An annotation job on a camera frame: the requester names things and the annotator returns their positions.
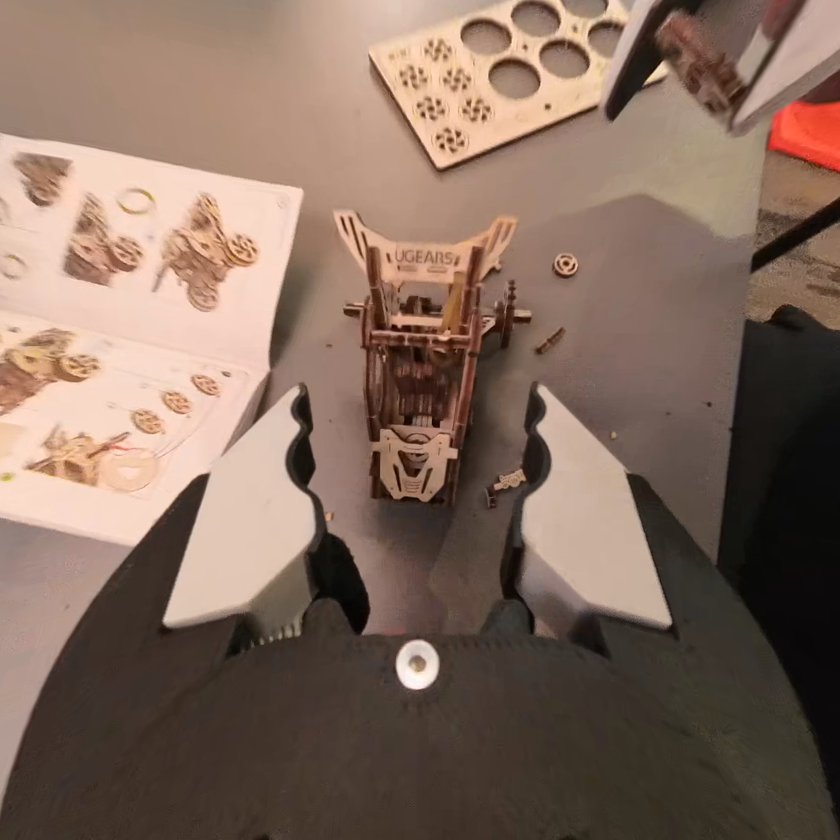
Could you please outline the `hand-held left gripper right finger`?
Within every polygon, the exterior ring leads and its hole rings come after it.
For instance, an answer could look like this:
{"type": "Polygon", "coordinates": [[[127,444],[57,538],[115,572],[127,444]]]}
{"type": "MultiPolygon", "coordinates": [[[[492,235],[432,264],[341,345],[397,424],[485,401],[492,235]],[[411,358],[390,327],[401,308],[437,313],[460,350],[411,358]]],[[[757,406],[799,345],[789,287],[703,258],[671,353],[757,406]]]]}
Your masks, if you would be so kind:
{"type": "Polygon", "coordinates": [[[531,385],[524,426],[526,483],[511,513],[505,588],[550,636],[604,617],[671,630],[622,462],[541,383],[531,385]]]}

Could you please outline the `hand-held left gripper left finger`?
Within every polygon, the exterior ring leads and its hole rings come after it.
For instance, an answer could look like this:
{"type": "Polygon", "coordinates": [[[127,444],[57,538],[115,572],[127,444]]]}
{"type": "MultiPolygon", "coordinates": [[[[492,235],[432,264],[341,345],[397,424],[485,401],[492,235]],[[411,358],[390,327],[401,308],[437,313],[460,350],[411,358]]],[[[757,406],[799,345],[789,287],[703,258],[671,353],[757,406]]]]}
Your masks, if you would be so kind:
{"type": "Polygon", "coordinates": [[[327,531],[309,488],[312,429],[308,388],[294,385],[211,468],[166,628],[239,617],[254,636],[299,635],[327,531]]]}

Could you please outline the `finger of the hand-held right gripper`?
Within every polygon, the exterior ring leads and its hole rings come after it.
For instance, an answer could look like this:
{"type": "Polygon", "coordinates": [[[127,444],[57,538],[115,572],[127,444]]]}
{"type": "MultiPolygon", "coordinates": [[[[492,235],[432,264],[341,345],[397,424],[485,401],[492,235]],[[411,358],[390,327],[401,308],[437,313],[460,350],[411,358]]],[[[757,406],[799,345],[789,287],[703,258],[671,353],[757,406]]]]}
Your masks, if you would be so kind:
{"type": "Polygon", "coordinates": [[[737,64],[745,92],[728,131],[749,132],[838,69],[838,1],[768,2],[737,64]]]}
{"type": "Polygon", "coordinates": [[[655,36],[667,16],[677,11],[694,14],[698,8],[698,1],[634,3],[613,53],[602,92],[605,120],[613,122],[662,63],[655,36]]]}

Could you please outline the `wooden gear wheel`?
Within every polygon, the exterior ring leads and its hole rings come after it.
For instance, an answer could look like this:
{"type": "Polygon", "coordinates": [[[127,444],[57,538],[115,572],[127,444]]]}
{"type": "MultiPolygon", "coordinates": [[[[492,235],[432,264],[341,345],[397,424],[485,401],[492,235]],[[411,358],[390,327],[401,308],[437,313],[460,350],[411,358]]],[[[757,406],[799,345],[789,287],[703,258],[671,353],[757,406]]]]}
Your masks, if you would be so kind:
{"type": "Polygon", "coordinates": [[[720,123],[730,125],[746,96],[747,83],[736,62],[711,46],[699,20],[683,10],[670,13],[654,42],[681,86],[720,123]]]}
{"type": "Polygon", "coordinates": [[[517,284],[514,279],[507,282],[503,298],[495,305],[496,328],[499,333],[500,348],[508,348],[513,326],[516,322],[517,284]]]}

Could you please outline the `wooden parts sheet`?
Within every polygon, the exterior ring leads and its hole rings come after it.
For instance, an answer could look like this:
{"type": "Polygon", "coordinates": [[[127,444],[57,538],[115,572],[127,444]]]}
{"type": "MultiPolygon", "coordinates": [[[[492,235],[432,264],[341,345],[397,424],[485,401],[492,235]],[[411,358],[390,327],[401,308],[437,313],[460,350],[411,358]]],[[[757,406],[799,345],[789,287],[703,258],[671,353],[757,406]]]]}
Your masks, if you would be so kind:
{"type": "Polygon", "coordinates": [[[624,2],[501,2],[368,55],[445,172],[595,109],[627,21],[624,2]]]}

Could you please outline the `wooden buggy model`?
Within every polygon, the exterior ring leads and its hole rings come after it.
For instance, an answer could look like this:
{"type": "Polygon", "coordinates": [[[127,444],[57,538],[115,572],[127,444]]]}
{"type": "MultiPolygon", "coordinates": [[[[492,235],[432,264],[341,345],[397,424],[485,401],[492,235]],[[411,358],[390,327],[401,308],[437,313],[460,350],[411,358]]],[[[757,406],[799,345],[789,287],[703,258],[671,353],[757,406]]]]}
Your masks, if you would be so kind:
{"type": "Polygon", "coordinates": [[[484,305],[482,283],[501,269],[518,220],[442,244],[391,240],[355,211],[333,219],[368,282],[343,312],[360,321],[371,497],[453,507],[482,344],[499,337],[503,295],[484,305]]]}

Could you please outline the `paper instruction booklet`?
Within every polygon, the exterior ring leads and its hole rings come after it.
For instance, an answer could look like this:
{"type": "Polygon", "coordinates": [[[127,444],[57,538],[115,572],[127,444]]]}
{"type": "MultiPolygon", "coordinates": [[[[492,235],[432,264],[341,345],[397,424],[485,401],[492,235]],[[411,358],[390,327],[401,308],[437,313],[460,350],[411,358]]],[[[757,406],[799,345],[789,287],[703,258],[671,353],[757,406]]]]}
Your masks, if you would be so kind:
{"type": "Polygon", "coordinates": [[[301,189],[1,139],[1,516],[136,544],[253,422],[301,189]]]}

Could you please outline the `red fabric item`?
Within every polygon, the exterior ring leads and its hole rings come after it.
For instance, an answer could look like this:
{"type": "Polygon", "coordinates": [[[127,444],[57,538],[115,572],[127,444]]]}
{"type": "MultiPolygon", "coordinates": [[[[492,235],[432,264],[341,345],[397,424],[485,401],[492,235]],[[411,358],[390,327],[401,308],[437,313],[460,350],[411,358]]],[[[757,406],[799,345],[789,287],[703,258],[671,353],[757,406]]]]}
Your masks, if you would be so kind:
{"type": "Polygon", "coordinates": [[[768,150],[839,172],[839,102],[783,108],[773,117],[768,150]]]}

